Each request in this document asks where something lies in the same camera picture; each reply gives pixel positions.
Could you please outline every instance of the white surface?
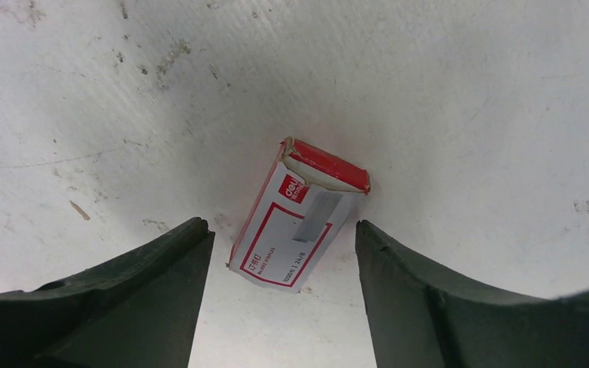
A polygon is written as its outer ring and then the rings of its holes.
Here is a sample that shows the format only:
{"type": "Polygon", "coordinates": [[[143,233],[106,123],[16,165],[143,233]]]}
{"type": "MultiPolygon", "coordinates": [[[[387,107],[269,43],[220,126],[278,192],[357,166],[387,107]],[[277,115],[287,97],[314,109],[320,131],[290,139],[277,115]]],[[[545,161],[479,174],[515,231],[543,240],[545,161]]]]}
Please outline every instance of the white surface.
{"type": "Polygon", "coordinates": [[[513,291],[589,288],[589,2],[30,4],[0,1],[0,291],[201,215],[191,366],[374,366],[350,226],[307,293],[225,270],[287,135],[369,169],[360,217],[411,248],[513,291]]]}

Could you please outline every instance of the red and white box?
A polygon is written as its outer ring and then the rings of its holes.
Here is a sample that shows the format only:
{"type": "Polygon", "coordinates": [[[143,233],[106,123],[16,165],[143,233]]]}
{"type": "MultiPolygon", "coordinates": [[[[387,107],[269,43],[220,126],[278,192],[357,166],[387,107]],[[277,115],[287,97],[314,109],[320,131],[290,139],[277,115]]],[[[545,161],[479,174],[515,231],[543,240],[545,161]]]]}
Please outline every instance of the red and white box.
{"type": "Polygon", "coordinates": [[[260,286],[299,292],[369,190],[366,170],[287,138],[232,248],[229,269],[260,286]]]}

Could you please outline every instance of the red logo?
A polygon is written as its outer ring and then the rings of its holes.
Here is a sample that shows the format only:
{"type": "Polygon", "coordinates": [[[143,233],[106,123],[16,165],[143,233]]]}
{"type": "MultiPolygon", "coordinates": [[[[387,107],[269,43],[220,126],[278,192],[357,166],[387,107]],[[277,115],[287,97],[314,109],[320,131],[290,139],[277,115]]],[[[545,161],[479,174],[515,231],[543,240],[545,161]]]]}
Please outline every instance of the red logo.
{"type": "Polygon", "coordinates": [[[308,192],[308,187],[305,186],[304,183],[293,178],[291,175],[285,174],[285,179],[278,192],[284,197],[289,198],[291,201],[301,204],[308,192]]]}

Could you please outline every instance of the small cardboard box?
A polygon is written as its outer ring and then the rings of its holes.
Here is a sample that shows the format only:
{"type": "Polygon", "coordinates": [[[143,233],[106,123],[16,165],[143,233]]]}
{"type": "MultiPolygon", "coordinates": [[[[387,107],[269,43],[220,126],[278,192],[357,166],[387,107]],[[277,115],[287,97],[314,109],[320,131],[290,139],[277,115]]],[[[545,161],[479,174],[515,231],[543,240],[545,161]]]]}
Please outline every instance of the small cardboard box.
{"type": "Polygon", "coordinates": [[[369,190],[366,170],[287,138],[233,245],[229,269],[260,286],[299,292],[369,190]]]}

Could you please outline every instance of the box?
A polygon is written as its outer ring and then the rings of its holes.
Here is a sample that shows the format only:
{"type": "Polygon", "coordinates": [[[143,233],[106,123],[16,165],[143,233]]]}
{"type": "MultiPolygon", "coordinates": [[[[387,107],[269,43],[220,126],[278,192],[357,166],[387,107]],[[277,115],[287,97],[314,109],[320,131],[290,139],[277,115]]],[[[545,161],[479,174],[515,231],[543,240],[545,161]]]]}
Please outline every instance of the box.
{"type": "Polygon", "coordinates": [[[369,190],[366,170],[285,139],[233,245],[229,269],[260,286],[299,292],[369,190]]]}

